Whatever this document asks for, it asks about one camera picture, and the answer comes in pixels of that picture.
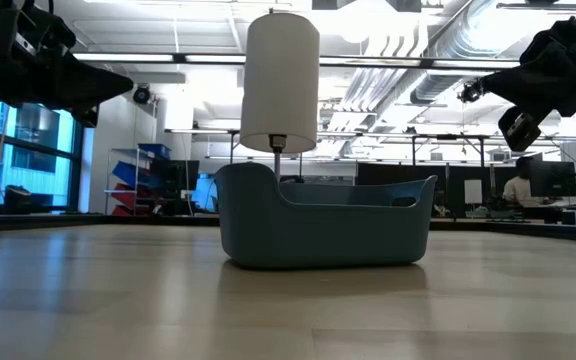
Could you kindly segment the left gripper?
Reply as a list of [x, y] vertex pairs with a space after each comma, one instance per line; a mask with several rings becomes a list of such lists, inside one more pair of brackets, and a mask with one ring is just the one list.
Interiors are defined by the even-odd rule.
[[94, 128], [99, 104], [130, 91], [133, 81], [75, 58], [76, 36], [47, 1], [43, 9], [35, 0], [0, 0], [0, 101], [65, 110]]

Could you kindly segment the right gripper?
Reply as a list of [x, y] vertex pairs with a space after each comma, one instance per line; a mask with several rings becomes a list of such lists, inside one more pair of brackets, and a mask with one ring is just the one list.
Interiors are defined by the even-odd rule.
[[538, 32], [521, 53], [518, 65], [482, 78], [485, 92], [513, 106], [499, 129], [513, 151], [527, 149], [541, 134], [539, 125], [552, 112], [576, 113], [576, 18], [559, 20]]

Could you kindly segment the teal plastic bin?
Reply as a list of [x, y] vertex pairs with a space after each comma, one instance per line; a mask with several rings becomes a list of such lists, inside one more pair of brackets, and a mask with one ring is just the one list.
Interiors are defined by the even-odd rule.
[[426, 252], [436, 181], [281, 183], [264, 165], [227, 165], [215, 175], [222, 248], [251, 269], [414, 263]]

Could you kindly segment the long ceiling light bar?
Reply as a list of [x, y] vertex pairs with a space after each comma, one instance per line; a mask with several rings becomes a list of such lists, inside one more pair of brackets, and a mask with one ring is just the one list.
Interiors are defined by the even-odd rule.
[[[244, 65], [243, 54], [199, 53], [75, 53], [74, 57], [88, 63], [134, 63], [134, 64], [187, 64], [187, 65]], [[519, 65], [508, 59], [462, 59], [462, 58], [415, 58], [415, 57], [366, 57], [321, 56], [321, 67], [394, 68], [500, 71]]]

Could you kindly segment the black round ceiling fixture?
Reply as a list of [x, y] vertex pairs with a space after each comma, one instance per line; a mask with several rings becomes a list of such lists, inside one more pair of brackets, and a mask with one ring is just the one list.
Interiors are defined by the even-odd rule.
[[136, 104], [139, 105], [146, 105], [149, 104], [152, 100], [152, 93], [150, 91], [149, 84], [138, 84], [133, 95], [132, 99]]
[[473, 103], [486, 93], [481, 79], [476, 79], [463, 84], [463, 89], [458, 93], [457, 98], [462, 103]]

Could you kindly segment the large blue-lit window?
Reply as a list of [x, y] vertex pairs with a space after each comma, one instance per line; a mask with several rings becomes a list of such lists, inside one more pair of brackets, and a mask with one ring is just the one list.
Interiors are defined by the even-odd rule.
[[71, 114], [41, 104], [0, 102], [0, 204], [5, 188], [21, 187], [30, 201], [72, 210], [79, 200], [84, 129]]

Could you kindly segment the shelf with coloured bins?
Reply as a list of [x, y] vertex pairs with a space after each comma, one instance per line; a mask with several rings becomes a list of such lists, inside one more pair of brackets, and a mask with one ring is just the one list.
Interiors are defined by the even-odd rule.
[[169, 202], [152, 167], [165, 165], [170, 149], [159, 143], [139, 143], [133, 148], [108, 151], [104, 214], [147, 216]]

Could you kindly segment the black computer monitor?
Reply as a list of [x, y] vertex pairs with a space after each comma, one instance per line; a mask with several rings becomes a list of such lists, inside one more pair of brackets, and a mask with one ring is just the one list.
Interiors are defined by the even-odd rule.
[[534, 161], [530, 164], [530, 191], [534, 197], [576, 197], [573, 162]]
[[167, 191], [195, 190], [199, 164], [198, 160], [155, 160], [150, 167], [148, 185]]

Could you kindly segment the person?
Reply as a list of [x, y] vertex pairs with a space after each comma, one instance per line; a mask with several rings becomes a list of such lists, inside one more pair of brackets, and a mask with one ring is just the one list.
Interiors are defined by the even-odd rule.
[[503, 189], [503, 199], [523, 208], [533, 208], [545, 203], [543, 197], [535, 197], [531, 193], [530, 165], [532, 157], [521, 157], [515, 163], [517, 174], [508, 180]]

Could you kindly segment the white sign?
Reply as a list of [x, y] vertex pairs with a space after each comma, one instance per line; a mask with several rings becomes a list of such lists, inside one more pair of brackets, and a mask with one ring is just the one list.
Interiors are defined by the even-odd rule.
[[483, 187], [480, 179], [466, 179], [464, 181], [464, 202], [470, 205], [483, 203]]

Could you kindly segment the black bag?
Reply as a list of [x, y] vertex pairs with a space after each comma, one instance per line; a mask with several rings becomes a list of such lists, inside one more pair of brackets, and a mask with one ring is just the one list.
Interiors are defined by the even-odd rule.
[[4, 210], [7, 214], [30, 214], [31, 193], [23, 186], [7, 185], [4, 192]]

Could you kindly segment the lit blue screen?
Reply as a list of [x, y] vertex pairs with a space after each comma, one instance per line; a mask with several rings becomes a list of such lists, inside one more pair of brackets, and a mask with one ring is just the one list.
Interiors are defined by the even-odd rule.
[[202, 211], [204, 213], [218, 212], [218, 196], [213, 174], [199, 174], [196, 182], [196, 188], [192, 192], [191, 200], [198, 211]]

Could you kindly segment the table lamp white shade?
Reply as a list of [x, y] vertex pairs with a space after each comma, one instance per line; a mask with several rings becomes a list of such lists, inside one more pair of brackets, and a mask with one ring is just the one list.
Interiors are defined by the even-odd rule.
[[317, 141], [320, 34], [305, 17], [271, 12], [248, 29], [240, 143], [274, 155], [310, 151]]

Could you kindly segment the black aluminium frame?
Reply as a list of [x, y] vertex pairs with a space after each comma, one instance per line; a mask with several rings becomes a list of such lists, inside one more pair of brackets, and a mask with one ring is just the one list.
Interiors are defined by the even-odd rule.
[[[218, 217], [121, 217], [106, 215], [0, 215], [0, 231], [88, 225], [218, 227]], [[431, 231], [472, 231], [576, 241], [576, 226], [484, 220], [433, 219]]]

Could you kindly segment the black partition wall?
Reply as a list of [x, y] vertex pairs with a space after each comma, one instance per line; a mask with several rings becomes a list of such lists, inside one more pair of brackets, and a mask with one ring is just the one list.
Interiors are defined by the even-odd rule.
[[[490, 167], [460, 167], [450, 164], [421, 166], [360, 163], [357, 185], [383, 185], [437, 176], [434, 190], [432, 216], [434, 218], [487, 218], [523, 219], [525, 215], [518, 205], [503, 199], [503, 185], [510, 180], [511, 168], [493, 170]], [[464, 202], [464, 181], [480, 179], [483, 187], [483, 203], [470, 205]]]

